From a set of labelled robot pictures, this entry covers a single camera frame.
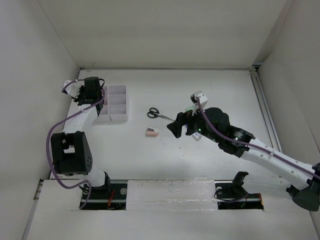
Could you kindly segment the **green highlighter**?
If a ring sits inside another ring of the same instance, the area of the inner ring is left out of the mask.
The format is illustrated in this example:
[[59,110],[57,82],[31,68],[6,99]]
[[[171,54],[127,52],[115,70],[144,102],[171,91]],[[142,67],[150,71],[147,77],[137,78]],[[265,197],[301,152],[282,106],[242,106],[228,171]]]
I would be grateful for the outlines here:
[[196,108],[197,108],[196,105],[191,105],[191,106],[187,107],[187,108],[185,109],[185,111],[186,111],[186,112],[188,112],[188,111],[194,111]]

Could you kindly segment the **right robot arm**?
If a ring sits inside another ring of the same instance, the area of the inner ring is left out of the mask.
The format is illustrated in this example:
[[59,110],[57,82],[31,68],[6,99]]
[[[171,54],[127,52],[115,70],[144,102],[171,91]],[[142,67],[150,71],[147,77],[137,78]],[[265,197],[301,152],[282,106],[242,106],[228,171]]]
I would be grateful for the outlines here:
[[266,145],[252,133],[230,124],[229,116],[216,107],[180,112],[166,127],[178,139],[199,133],[218,144],[229,155],[258,164],[277,174],[277,187],[299,207],[316,212],[320,208],[320,165],[291,158]]

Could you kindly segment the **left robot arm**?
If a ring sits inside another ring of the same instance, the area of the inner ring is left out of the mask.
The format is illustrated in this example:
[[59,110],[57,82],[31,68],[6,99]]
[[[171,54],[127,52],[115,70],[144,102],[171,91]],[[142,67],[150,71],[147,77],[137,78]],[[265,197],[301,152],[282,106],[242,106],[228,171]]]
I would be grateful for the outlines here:
[[108,174],[93,164],[93,156],[85,131],[100,115],[105,102],[104,79],[92,76],[67,80],[62,93],[76,103],[75,113],[51,127],[46,139],[46,155],[51,173],[60,183],[60,175],[82,176],[77,187],[89,194],[94,190],[100,198],[111,194]]

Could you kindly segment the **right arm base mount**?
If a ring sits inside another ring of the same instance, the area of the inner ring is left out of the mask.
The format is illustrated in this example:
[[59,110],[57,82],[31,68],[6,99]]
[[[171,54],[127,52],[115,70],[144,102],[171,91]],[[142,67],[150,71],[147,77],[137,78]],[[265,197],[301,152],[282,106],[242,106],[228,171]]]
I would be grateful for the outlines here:
[[248,193],[243,185],[248,172],[239,171],[232,180],[215,181],[213,197],[218,210],[264,210],[260,193]]

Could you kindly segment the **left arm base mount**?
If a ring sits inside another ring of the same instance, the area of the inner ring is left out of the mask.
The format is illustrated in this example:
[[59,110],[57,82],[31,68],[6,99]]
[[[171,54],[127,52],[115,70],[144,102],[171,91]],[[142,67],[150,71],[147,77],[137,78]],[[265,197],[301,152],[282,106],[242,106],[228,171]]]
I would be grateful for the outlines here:
[[88,197],[89,187],[85,184],[82,187],[85,193],[82,193],[79,206],[81,210],[106,210],[122,211],[126,210],[128,181],[111,180],[109,189],[102,187],[93,187]]

